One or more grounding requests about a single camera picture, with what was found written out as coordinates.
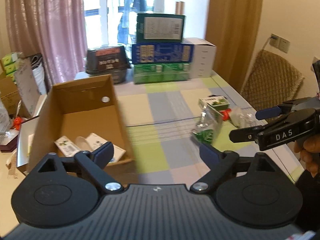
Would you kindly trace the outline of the person's right hand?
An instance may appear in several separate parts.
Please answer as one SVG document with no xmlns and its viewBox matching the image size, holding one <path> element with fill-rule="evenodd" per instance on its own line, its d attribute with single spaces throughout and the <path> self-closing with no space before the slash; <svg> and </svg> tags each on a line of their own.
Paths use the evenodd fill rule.
<svg viewBox="0 0 320 240">
<path fill-rule="evenodd" d="M 319 174 L 319 134 L 308 137 L 303 143 L 295 141 L 293 150 L 300 154 L 306 169 L 315 178 Z"/>
</svg>

